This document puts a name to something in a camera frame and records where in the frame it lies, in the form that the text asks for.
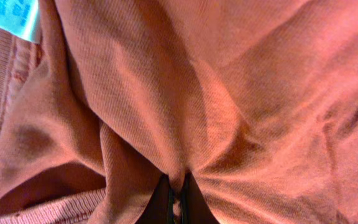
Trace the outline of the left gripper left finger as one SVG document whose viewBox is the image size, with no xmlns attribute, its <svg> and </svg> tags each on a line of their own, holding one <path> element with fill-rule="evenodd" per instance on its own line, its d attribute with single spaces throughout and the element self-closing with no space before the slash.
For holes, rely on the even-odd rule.
<svg viewBox="0 0 358 224">
<path fill-rule="evenodd" d="M 175 193 L 167 175 L 162 175 L 144 212 L 136 224 L 174 224 Z"/>
</svg>

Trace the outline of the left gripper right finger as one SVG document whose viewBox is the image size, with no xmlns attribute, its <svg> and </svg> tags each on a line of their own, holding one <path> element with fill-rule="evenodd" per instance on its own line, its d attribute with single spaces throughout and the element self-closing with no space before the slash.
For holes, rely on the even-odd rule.
<svg viewBox="0 0 358 224">
<path fill-rule="evenodd" d="M 187 173 L 181 191 L 181 224 L 219 224 L 209 209 L 192 173 Z"/>
</svg>

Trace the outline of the orange McKinney Boyd soccer shirt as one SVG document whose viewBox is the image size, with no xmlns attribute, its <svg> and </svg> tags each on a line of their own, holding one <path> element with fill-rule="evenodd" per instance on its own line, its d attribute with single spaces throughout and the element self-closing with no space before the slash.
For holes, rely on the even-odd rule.
<svg viewBox="0 0 358 224">
<path fill-rule="evenodd" d="M 0 223 L 358 223 L 358 1 L 39 1 L 0 28 Z"/>
</svg>

